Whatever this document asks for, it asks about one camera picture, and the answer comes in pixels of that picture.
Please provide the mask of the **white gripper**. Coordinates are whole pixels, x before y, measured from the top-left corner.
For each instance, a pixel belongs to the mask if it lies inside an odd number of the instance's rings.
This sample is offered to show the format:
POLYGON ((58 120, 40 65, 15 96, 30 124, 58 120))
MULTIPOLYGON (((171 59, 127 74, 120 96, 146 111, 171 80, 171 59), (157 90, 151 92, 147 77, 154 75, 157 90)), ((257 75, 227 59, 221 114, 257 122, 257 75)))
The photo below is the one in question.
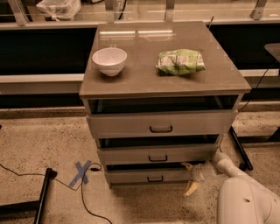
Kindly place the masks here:
POLYGON ((185 196, 193 194, 200 186, 200 181, 205 181, 210 178, 217 177, 219 172, 212 162, 206 161, 204 164, 196 164, 193 166, 187 162, 181 163, 189 172, 192 172, 192 179, 189 181, 185 189, 185 196))

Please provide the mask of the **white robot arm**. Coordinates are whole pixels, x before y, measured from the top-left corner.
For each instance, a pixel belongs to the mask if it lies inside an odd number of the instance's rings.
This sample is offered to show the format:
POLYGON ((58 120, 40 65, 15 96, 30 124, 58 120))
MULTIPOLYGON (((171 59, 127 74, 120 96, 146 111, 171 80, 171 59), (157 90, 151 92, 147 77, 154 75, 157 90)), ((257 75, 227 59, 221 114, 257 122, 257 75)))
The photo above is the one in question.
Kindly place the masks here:
POLYGON ((280 224, 280 197, 239 169, 228 155, 217 152, 204 164, 181 164, 190 173, 185 196, 203 180, 228 176, 218 193, 217 224, 280 224))

